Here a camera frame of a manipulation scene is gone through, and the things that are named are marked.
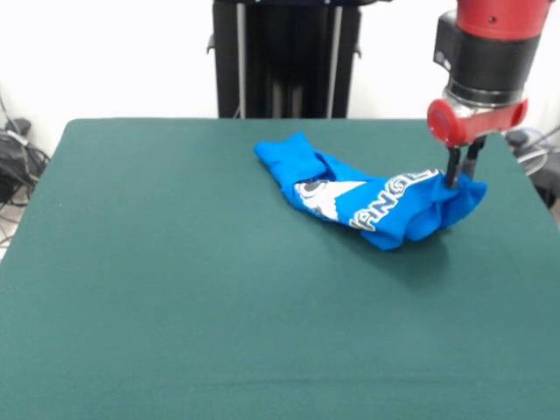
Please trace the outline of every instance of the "green table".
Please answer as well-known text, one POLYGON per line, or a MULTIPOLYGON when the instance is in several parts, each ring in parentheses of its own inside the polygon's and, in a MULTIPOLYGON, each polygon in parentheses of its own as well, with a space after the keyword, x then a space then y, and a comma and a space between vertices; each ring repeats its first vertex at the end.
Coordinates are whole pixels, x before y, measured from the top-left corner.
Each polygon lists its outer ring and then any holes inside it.
POLYGON ((421 121, 71 122, 0 267, 0 418, 560 416, 560 235, 493 137, 489 192, 383 253, 292 209, 252 146, 441 167, 421 121))

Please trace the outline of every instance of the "blue t-shirt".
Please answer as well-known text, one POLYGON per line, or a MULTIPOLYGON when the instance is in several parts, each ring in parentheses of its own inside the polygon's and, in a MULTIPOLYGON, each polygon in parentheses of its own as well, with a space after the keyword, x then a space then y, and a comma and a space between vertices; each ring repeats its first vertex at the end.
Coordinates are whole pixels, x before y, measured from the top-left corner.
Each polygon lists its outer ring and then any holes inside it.
POLYGON ((371 177, 314 150, 303 133, 281 143, 262 142, 255 153, 297 209, 360 230, 379 249, 419 241, 464 219, 487 185, 461 174, 444 184, 439 170, 371 177))

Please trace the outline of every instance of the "black metal frame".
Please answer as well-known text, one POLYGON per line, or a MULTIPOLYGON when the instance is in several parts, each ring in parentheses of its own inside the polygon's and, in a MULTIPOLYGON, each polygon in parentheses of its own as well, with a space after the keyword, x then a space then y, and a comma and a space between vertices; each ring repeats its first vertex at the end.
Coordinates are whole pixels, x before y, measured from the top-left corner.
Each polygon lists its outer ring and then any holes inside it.
MULTIPOLYGON (((220 118, 240 114, 238 3, 213 2, 213 43, 220 118)), ((360 32, 358 7, 294 7, 266 3, 252 2, 243 6, 246 9, 247 30, 247 42, 243 47, 246 53, 244 116, 347 117, 354 54, 360 32), (332 110, 329 112, 337 9, 341 12, 339 43, 332 110)))

